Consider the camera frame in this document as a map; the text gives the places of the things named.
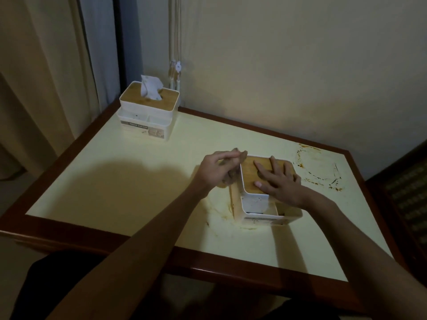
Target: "wall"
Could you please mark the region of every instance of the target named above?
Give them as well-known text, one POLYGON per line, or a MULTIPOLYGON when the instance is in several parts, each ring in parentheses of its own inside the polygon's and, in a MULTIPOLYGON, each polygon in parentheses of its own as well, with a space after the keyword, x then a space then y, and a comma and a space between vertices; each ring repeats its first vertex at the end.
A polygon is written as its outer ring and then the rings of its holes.
MULTIPOLYGON (((427 137, 426 7, 182 0, 185 105, 348 149, 369 178, 427 137)), ((165 84, 167 11, 138 0, 144 70, 165 84)))

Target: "wooden table edge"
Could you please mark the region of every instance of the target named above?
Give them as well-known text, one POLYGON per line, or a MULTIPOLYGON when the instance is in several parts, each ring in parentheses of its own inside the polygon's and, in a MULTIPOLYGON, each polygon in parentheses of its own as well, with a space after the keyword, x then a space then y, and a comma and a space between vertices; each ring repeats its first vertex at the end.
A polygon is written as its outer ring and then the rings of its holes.
MULTIPOLYGON (((119 107, 120 102, 116 99, 3 214, 0 218, 0 233, 2 235, 26 243, 27 246, 45 247, 47 250, 51 249, 52 251, 78 249, 104 255, 111 253, 125 242, 128 237, 124 235, 26 215, 29 208, 115 114, 119 107)), ((180 107, 179 111, 345 155, 394 258, 406 267, 384 219, 379 213, 352 156, 347 150, 318 144, 184 107, 180 107)), ((323 301, 340 309, 356 312, 365 311, 348 282, 182 247, 174 247, 164 270, 171 274, 199 280, 258 288, 273 294, 323 301)))

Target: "finger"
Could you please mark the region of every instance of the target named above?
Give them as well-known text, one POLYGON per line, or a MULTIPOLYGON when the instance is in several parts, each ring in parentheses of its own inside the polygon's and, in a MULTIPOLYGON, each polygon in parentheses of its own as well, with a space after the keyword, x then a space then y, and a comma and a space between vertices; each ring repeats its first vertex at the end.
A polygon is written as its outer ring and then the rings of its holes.
POLYGON ((232 170, 233 168, 236 168, 239 166, 240 160, 239 158, 232 158, 224 165, 220 166, 221 172, 227 173, 228 171, 232 170))
POLYGON ((269 171, 267 171, 264 166, 262 166, 261 164, 259 164, 257 161, 254 160, 254 164, 257 167, 257 169, 259 170, 259 172, 261 173, 262 176, 264 176, 264 178, 269 181, 269 182, 273 182, 276 183, 277 182, 277 175, 274 175, 273 173, 270 173, 269 171))
POLYGON ((271 167, 273 168, 274 174, 276 174, 277 176, 280 176, 281 174, 283 174, 274 156, 270 157, 270 163, 271 163, 271 167))
POLYGON ((292 163, 285 161, 283 163, 283 171, 285 173, 285 176, 287 178, 290 178, 291 180, 293 180, 293 175, 292 175, 292 163))
POLYGON ((259 181, 255 181, 254 185, 266 194, 274 195, 276 193, 276 189, 272 187, 270 184, 265 184, 259 181))
POLYGON ((295 183, 301 185, 301 176, 299 176, 298 174, 294 174, 293 178, 295 183))
POLYGON ((211 158, 214 161, 219 161, 219 160, 223 160, 224 158, 235 158, 239 156, 240 156, 240 152, 238 150, 216 151, 211 155, 211 158))

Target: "cream tabletop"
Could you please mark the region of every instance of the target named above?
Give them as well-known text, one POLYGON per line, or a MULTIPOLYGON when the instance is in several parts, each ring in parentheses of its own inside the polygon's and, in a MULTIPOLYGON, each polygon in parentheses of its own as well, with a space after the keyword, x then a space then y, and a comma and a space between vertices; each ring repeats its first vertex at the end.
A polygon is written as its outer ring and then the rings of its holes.
MULTIPOLYGON (((302 184, 334 200, 391 255, 344 155, 178 112, 167 142, 122 130, 114 115, 27 212, 131 236, 189 183, 203 157, 238 147, 289 160, 302 184)), ((233 220, 228 188, 215 188, 187 222, 177 246, 346 280, 312 217, 288 226, 233 220)))

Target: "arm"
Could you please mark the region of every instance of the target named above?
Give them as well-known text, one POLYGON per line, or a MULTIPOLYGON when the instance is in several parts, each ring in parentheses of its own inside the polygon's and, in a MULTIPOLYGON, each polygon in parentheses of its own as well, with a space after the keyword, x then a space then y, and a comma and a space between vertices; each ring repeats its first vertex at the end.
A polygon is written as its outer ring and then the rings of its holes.
POLYGON ((240 152, 207 155, 185 191, 87 274, 48 319, 128 319, 160 273, 200 199, 239 164, 240 152), (217 162, 230 158, 220 166, 217 162))
POLYGON ((271 157, 273 173, 255 165, 270 184, 263 192, 306 210, 317 222, 360 301, 376 319, 427 319, 427 289, 357 228, 320 193, 301 185, 290 166, 284 172, 271 157))

